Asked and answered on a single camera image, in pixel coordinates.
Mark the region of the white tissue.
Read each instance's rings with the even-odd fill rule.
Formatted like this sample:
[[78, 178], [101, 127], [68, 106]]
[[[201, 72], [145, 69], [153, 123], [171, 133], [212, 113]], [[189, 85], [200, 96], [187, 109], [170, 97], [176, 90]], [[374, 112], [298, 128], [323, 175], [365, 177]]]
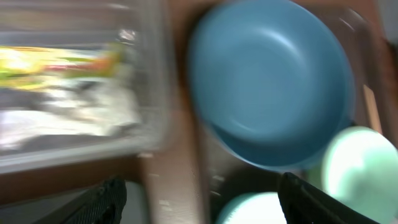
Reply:
[[41, 91], [1, 88], [2, 150], [41, 136], [115, 136], [141, 121], [134, 92], [112, 80], [67, 80]]

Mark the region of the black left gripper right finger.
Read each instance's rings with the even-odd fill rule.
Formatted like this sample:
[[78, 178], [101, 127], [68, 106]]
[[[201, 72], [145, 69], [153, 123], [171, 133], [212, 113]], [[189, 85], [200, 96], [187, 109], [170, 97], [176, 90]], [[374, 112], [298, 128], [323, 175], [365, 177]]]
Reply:
[[378, 224], [291, 172], [281, 176], [277, 194], [287, 224]]

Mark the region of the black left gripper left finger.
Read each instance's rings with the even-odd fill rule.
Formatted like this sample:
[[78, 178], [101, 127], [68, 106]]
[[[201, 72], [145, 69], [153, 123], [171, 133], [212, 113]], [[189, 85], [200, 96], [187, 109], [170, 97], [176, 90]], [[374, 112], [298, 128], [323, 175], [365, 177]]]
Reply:
[[125, 180], [105, 180], [34, 224], [119, 224], [127, 202]]

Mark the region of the dark blue bowl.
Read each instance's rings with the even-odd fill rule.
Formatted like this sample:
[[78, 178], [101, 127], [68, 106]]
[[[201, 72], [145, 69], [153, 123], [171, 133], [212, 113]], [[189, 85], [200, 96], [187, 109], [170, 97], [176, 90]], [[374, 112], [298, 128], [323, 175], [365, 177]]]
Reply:
[[188, 48], [197, 113], [237, 158], [305, 169], [354, 117], [354, 76], [341, 44], [292, 1], [226, 1], [199, 21]]

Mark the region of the green yellow snack wrapper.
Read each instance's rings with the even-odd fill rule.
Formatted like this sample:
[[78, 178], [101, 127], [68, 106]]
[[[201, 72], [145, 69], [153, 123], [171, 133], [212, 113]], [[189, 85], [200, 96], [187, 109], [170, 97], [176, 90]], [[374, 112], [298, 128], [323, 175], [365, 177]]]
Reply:
[[101, 49], [1, 47], [1, 86], [41, 91], [72, 78], [112, 77], [123, 47], [108, 44]]

